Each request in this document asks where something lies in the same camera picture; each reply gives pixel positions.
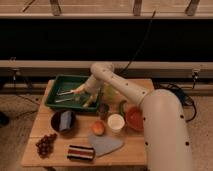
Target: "black wall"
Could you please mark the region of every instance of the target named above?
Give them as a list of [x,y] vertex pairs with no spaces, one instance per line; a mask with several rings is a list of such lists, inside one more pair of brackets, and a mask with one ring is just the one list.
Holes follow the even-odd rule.
[[[0,59],[130,60],[149,20],[0,20]],[[153,20],[138,61],[213,61],[213,20]]]

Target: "black wire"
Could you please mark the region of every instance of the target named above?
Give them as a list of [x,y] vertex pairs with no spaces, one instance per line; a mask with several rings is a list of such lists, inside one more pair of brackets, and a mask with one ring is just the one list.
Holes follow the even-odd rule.
[[25,76],[21,76],[21,77],[22,77],[24,83],[27,85],[28,91],[30,91],[31,90],[31,82],[30,82],[30,80],[27,77],[25,77]]
[[153,14],[152,14],[152,17],[151,17],[149,24],[147,26],[147,29],[146,29],[146,34],[145,34],[141,44],[139,45],[139,48],[136,50],[136,52],[133,55],[133,57],[131,58],[131,60],[128,62],[126,67],[119,73],[119,75],[122,75],[123,73],[126,72],[126,70],[129,68],[129,66],[132,64],[132,62],[135,60],[137,55],[143,50],[145,42],[146,42],[147,38],[149,37],[150,31],[151,31],[151,26],[152,26],[152,21],[153,21],[153,18],[155,17],[155,14],[156,14],[156,11],[154,11]]
[[21,117],[23,117],[23,116],[25,116],[25,115],[30,115],[30,114],[33,114],[33,113],[35,113],[35,112],[37,112],[37,111],[38,111],[38,110],[23,112],[23,113],[21,113],[21,114],[15,116],[15,117],[13,117],[13,118],[11,118],[11,119],[12,119],[12,120],[17,120],[17,119],[19,119],[19,118],[21,118]]
[[182,87],[179,87],[177,86],[176,84],[168,84],[166,87],[159,84],[158,85],[159,88],[163,88],[163,89],[167,89],[167,90],[170,90],[171,92],[173,92],[175,94],[175,92],[179,91],[182,93],[182,95],[184,95],[184,101],[182,101],[182,99],[179,99],[182,103],[183,106],[190,106],[190,107],[193,107],[194,109],[194,113],[193,113],[193,116],[190,118],[190,119],[187,119],[186,122],[190,122],[192,120],[194,120],[194,118],[197,116],[197,107],[195,105],[195,102],[194,100],[188,95],[186,94]]
[[193,78],[193,83],[192,83],[192,86],[191,87],[181,87],[182,89],[188,89],[188,90],[193,90],[195,88],[195,85],[196,85],[196,81],[197,79]]
[[192,107],[193,107],[193,109],[194,109],[194,114],[193,114],[193,116],[192,116],[190,119],[187,119],[186,122],[192,121],[192,120],[197,116],[197,108],[196,108],[194,102],[192,103]]
[[31,102],[31,103],[33,103],[33,104],[39,106],[39,103],[36,103],[36,102],[34,102],[33,100],[31,100],[31,99],[29,99],[29,98],[27,98],[27,97],[23,97],[23,96],[21,96],[21,95],[19,95],[19,94],[17,93],[17,91],[16,91],[16,78],[13,78],[13,88],[14,88],[14,94],[15,94],[17,97],[22,98],[22,99],[24,99],[24,100],[27,100],[27,101],[29,101],[29,102]]

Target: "floor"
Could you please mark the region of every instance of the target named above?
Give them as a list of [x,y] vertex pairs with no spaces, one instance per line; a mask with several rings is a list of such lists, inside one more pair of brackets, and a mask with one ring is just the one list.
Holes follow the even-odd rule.
[[[20,161],[36,116],[42,95],[22,95],[30,102],[16,95],[0,95],[0,110],[11,118],[10,124],[0,128],[0,170],[2,171],[43,171],[43,168],[23,168]],[[213,97],[192,97],[197,105],[197,117],[187,124],[196,171],[213,170]],[[185,109],[186,117],[192,112]],[[141,167],[97,167],[57,168],[58,171],[143,171]]]

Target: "green tray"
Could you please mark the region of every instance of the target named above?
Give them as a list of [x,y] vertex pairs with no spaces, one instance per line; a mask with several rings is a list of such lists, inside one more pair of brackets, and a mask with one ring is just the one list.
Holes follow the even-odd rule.
[[88,79],[87,76],[79,76],[79,75],[58,75],[53,83],[53,86],[48,94],[46,99],[45,105],[53,108],[53,109],[73,109],[75,111],[82,111],[82,112],[96,112],[100,98],[101,98],[101,91],[98,94],[98,98],[95,103],[92,103],[89,107],[83,108],[83,104],[89,98],[90,94],[83,93],[81,95],[80,101],[64,101],[60,103],[56,103],[55,100],[65,99],[65,98],[72,98],[74,94],[67,94],[58,96],[57,93],[69,91],[71,89],[75,89],[79,87],[82,83]]

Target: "wooden table leg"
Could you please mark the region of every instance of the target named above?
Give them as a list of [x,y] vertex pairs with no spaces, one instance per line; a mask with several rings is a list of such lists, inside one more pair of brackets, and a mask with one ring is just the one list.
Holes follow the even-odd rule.
[[44,167],[47,171],[56,171],[54,167]]

